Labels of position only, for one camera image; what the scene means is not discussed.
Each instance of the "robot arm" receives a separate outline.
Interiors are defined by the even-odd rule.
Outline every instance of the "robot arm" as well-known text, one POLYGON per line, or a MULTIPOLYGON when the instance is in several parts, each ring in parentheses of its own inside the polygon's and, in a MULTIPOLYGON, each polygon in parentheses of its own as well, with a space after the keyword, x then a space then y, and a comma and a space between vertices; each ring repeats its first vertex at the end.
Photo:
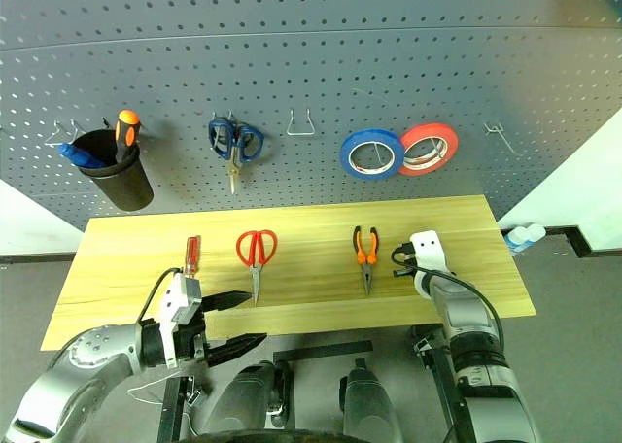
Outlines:
POLYGON ((394 251, 394 261, 405 266, 396 276, 413 276, 415 289, 442 319, 442 331, 426 335, 415 350, 432 370, 455 439, 541 441, 505 359, 497 312, 475 287, 452 275, 436 232, 413 234, 394 251))
POLYGON ((204 312, 251 297, 231 291, 201 298, 198 281, 175 274, 160 303, 161 323, 104 325, 69 341, 26 392, 6 440, 12 443, 78 441, 85 423, 108 393, 145 367, 177 366, 196 359, 214 366, 255 348, 265 334, 247 334, 209 349, 204 312))

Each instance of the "blue tape roll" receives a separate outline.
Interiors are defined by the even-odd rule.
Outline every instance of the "blue tape roll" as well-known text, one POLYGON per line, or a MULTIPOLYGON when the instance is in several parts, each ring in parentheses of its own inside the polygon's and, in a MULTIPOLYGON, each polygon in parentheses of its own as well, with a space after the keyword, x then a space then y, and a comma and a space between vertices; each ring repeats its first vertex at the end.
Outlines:
POLYGON ((355 132, 346 138, 341 145, 339 154, 341 165, 352 176, 374 181, 385 179, 397 173, 404 162, 404 145, 398 136, 384 129, 366 129, 355 132), (376 144, 391 151, 392 158, 389 163, 379 168, 365 169, 352 161, 352 153, 358 147, 366 144, 376 144))

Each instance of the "wooden table surface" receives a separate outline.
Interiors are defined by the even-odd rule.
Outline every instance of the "wooden table surface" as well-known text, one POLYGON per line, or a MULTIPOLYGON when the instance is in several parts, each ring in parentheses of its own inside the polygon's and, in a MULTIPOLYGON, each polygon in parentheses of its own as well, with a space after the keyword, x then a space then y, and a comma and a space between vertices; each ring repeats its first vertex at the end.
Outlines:
MULTIPOLYGON (((87 328, 134 322, 159 274, 183 265, 192 235, 202 238, 197 278, 203 295, 251 291, 235 242, 253 229, 279 237, 261 273, 258 307, 249 301, 210 313, 209 338, 437 322, 411 279, 393 278, 397 266, 390 258, 410 234, 428 229, 438 232, 449 268, 488 296, 500 316, 536 313, 483 195, 102 218, 88 223, 42 349, 59 349, 87 328), (356 224, 366 248, 370 227, 380 235, 369 297, 352 246, 356 224)), ((158 300, 150 309, 156 318, 158 300)))

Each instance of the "red tape roll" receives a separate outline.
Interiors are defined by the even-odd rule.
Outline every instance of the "red tape roll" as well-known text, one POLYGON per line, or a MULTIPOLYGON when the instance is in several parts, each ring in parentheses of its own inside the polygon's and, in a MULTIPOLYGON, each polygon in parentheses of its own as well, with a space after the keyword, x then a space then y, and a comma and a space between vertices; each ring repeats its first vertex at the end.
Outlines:
POLYGON ((431 140, 434 143, 431 152, 416 158, 404 158, 399 174, 405 176, 422 176, 437 170, 456 154, 459 142, 454 129, 439 122, 416 125, 399 140, 406 153, 420 142, 431 140))

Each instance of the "tape roll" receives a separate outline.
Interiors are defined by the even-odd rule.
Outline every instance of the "tape roll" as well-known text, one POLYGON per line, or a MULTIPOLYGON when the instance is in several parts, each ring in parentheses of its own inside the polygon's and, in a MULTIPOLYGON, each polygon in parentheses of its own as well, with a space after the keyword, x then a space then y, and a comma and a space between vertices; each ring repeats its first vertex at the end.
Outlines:
POLYGON ((398 136, 384 129, 360 130, 348 136, 341 145, 341 165, 352 176, 366 180, 388 178, 397 173, 404 161, 404 147, 398 136), (354 163, 353 153, 364 145, 384 147, 391 152, 391 160, 378 168, 363 168, 354 163))
POLYGON ((405 176, 422 176, 437 170, 456 154, 459 143, 454 129, 439 122, 417 125, 402 135, 400 140, 404 147, 404 162, 399 168, 399 174, 405 176), (426 140, 433 142, 431 152, 416 158, 405 155, 426 140))

